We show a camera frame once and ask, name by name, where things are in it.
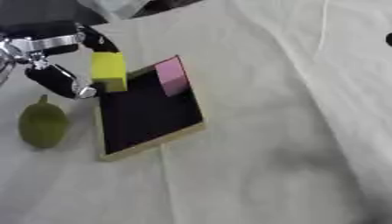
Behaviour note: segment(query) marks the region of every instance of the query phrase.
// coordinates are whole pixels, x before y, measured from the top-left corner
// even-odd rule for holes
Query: yellow block
[[[106,92],[127,91],[127,75],[123,54],[93,52],[91,79],[104,83]]]

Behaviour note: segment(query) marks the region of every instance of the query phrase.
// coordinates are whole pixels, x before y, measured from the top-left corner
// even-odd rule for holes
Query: white cloth
[[[324,5],[211,0],[97,27],[123,50],[129,70],[179,54],[206,116],[206,130],[114,163],[95,160],[95,101],[51,95],[73,121],[67,139],[46,151],[22,143],[18,115],[46,91],[19,68],[0,89],[0,221],[348,224],[372,218],[302,81],[351,164],[358,168],[363,145],[373,146],[373,154],[362,156],[374,158],[377,145],[365,134],[375,127],[363,126],[375,124],[364,116],[371,108],[354,101],[360,97],[338,79],[387,73],[389,23],[380,11],[388,8],[348,0]],[[52,61],[88,74],[89,55],[82,50]]]
[[[109,22],[131,18],[151,0],[78,0]]]

